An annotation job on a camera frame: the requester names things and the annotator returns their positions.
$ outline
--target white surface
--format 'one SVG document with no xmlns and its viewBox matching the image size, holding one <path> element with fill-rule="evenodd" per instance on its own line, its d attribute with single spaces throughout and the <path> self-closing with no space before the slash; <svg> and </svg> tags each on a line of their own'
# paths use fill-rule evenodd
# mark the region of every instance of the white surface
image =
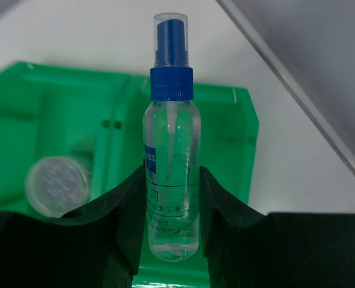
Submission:
<svg viewBox="0 0 355 288">
<path fill-rule="evenodd" d="M 355 211 L 355 178 L 214 0 L 26 0 L 0 17 L 0 67 L 15 59 L 148 74 L 153 16 L 189 17 L 195 81 L 247 87 L 260 121 L 250 205 Z"/>
</svg>

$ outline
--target spray bottle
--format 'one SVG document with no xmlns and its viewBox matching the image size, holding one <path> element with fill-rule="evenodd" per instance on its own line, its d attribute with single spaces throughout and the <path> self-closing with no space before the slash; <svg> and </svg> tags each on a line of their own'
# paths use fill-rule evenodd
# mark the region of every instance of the spray bottle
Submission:
<svg viewBox="0 0 355 288">
<path fill-rule="evenodd" d="M 151 100 L 143 118 L 151 252 L 181 261 L 199 245 L 201 118 L 188 65 L 187 16 L 154 16 Z"/>
</svg>

